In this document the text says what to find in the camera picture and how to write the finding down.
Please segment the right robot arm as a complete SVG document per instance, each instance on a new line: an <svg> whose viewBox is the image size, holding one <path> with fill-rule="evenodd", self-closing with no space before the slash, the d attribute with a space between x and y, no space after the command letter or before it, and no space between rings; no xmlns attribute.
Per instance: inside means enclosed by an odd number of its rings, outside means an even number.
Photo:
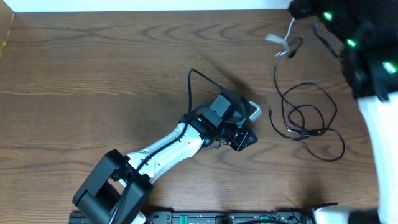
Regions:
<svg viewBox="0 0 398 224"><path fill-rule="evenodd" d="M330 205L313 211L315 223L397 223L397 1L293 0L296 20L317 16L344 45L343 75L368 128L379 205Z"/></svg>

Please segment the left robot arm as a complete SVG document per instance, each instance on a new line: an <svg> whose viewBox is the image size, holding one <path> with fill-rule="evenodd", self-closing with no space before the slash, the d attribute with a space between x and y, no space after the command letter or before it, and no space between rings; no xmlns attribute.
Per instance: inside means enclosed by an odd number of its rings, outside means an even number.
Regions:
<svg viewBox="0 0 398 224"><path fill-rule="evenodd" d="M246 123L261 113L255 102L224 89L212 104L190 110L170 134L150 146L126 155L117 149L106 153L72 202L91 223L145 223L141 210L160 176L215 141L234 151L257 143Z"/></svg>

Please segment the cardboard panel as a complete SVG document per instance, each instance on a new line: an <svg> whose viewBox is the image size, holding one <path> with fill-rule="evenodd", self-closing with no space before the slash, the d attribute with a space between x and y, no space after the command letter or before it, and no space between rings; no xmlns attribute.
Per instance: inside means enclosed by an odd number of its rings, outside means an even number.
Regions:
<svg viewBox="0 0 398 224"><path fill-rule="evenodd" d="M3 55L14 20L14 11L3 1L0 3L0 55Z"/></svg>

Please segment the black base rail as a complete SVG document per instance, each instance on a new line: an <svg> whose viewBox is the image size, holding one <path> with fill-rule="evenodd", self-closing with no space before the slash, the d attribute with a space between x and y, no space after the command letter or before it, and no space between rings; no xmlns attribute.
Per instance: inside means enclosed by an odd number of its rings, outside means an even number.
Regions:
<svg viewBox="0 0 398 224"><path fill-rule="evenodd" d="M251 220L276 220L288 224L315 223L307 212L288 209L269 213L188 213L171 211L154 211L148 214L139 213L133 223L153 224L233 224Z"/></svg>

